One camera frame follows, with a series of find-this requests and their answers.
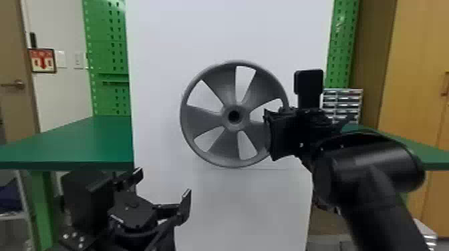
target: white backdrop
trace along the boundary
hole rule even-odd
[[[178,249],[304,250],[312,185],[300,161],[215,167],[184,141],[179,109],[199,71],[231,59],[271,71],[296,105],[293,73],[325,69],[333,0],[126,4],[135,163],[145,171],[138,193],[175,203],[192,189],[190,219],[176,229]]]

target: wall sign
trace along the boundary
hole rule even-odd
[[[55,51],[53,49],[28,49],[31,70],[34,73],[56,73]]]

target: perforated panel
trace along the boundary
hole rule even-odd
[[[347,88],[359,0],[335,0],[327,57],[326,88]]]
[[[130,115],[124,0],[83,0],[96,115]]]

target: wheel rim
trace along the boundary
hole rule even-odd
[[[248,90],[242,99],[236,99],[237,67],[255,70]],[[188,105],[187,101],[196,85],[203,80],[223,104],[219,112]],[[287,95],[277,78],[262,67],[247,61],[230,61],[212,65],[201,71],[188,85],[182,98],[180,124],[184,138],[192,150],[202,159],[217,166],[242,168],[253,165],[268,156],[265,147],[263,122],[252,121],[250,113],[270,101],[280,99],[283,107],[289,107]],[[209,150],[203,151],[195,139],[214,128],[224,131]],[[237,133],[243,131],[256,150],[256,155],[242,160],[239,155]]]

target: light switch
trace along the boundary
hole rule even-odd
[[[84,65],[85,65],[85,59],[84,59],[85,56],[84,55],[85,55],[84,51],[75,51],[75,54],[73,57],[75,59],[75,62],[74,62],[73,68],[85,69],[84,68]]]
[[[65,51],[55,51],[56,67],[67,68],[67,57]]]

